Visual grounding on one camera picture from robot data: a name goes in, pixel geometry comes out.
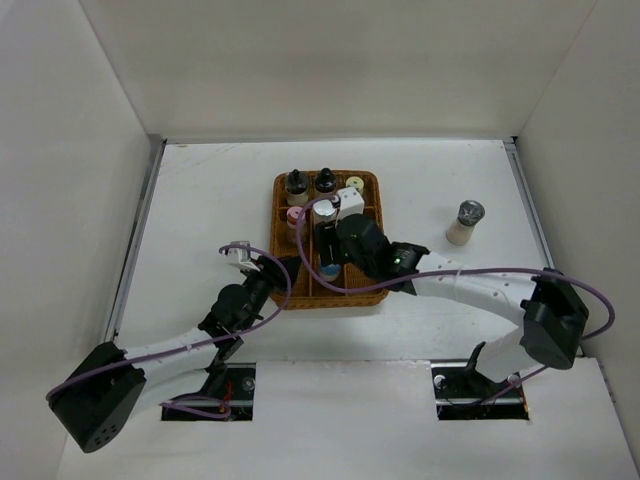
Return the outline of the silver-lid jar blue label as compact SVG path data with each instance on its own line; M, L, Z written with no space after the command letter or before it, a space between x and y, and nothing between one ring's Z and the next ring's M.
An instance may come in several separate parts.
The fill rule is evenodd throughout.
M312 205L313 225L333 222L337 216L337 209L329 199L322 199Z

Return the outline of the yellow-lid white jar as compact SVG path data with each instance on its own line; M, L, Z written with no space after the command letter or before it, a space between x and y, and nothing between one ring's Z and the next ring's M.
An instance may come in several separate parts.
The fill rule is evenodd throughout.
M365 182L359 176L351 176L346 179L345 186L347 188L354 188L360 195L362 195L365 189Z

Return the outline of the black-lid jar beige contents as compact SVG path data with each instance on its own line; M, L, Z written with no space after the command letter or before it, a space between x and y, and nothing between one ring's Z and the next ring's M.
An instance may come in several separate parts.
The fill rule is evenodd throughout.
M333 196L337 190L337 177L329 168L322 168L315 176L313 181L314 197Z

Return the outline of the pink-lid spice bottle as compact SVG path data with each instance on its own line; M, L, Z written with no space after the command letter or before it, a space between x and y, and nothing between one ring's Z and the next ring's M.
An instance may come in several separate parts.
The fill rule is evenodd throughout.
M297 227L300 227L301 244L304 245L307 236L306 216L300 206L291 206L286 211L286 240L291 244L297 243Z

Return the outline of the black-lid jar white powder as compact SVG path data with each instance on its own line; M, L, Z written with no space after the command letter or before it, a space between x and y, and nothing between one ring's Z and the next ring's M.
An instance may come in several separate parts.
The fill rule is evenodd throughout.
M284 178L286 200L289 206L304 206L308 201L309 180L304 172L290 171Z

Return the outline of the clear-cap white salt bottle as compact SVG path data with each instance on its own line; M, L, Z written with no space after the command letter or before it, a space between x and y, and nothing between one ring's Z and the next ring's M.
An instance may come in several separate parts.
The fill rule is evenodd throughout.
M476 225L484 218L485 207L476 200L465 200L458 208L454 221L446 230L446 239L455 246L466 245Z

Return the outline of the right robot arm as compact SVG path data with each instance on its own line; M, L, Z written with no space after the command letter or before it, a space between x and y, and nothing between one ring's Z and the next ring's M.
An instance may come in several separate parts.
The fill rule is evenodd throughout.
M423 246L389 241L364 214L322 222L314 237L322 261L350 264L378 288L455 301L513 324L511 332L479 343L470 355L463 380L475 395L487 395L509 375L536 365L574 365L589 313L573 286L552 269L522 277L466 273Z

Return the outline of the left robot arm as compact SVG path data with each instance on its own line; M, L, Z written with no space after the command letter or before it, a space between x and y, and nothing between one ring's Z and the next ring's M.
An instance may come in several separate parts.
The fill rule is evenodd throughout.
M48 393L49 408L81 451L93 453L147 406L196 393L216 397L224 387L226 363L242 346L243 335L264 322L261 310L272 293L290 292L300 267L297 256L261 255L244 271L242 283L219 291L191 330L142 347L99 344Z

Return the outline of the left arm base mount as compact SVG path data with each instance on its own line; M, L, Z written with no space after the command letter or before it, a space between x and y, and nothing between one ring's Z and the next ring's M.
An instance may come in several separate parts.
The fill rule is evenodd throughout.
M257 366L227 363L212 370L197 392L161 407L163 422L246 422L253 420Z

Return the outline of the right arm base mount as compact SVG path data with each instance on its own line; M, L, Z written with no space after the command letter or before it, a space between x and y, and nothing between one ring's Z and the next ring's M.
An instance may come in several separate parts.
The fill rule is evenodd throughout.
M508 380L495 383L476 371L485 343L462 361L431 364L435 410L440 421L528 420L523 391Z

